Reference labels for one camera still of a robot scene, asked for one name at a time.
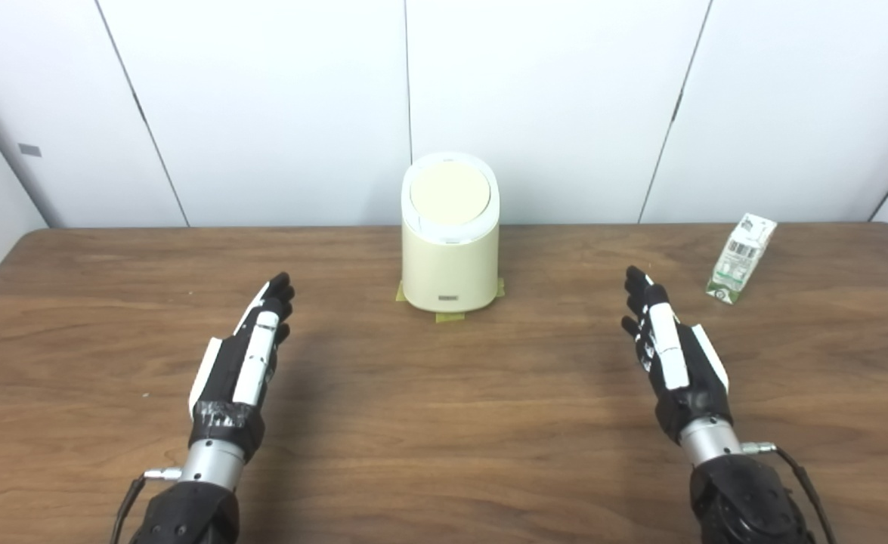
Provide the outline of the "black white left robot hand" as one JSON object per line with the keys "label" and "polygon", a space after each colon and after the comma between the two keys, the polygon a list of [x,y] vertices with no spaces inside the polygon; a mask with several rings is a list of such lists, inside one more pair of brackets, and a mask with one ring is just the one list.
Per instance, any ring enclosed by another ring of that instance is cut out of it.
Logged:
{"label": "black white left robot hand", "polygon": [[189,444],[221,440],[250,462],[263,444],[263,406],[289,337],[294,286],[286,272],[267,281],[227,338],[211,338],[189,393]]}

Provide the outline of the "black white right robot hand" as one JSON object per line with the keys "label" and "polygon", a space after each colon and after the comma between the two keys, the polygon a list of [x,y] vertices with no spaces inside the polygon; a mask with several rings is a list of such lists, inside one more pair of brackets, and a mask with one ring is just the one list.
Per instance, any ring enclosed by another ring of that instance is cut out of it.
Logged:
{"label": "black white right robot hand", "polygon": [[729,376],[705,328],[683,323],[664,286],[636,266],[627,268],[624,290],[631,315],[622,327],[657,396],[655,415],[665,435],[680,442],[696,421],[732,424]]}

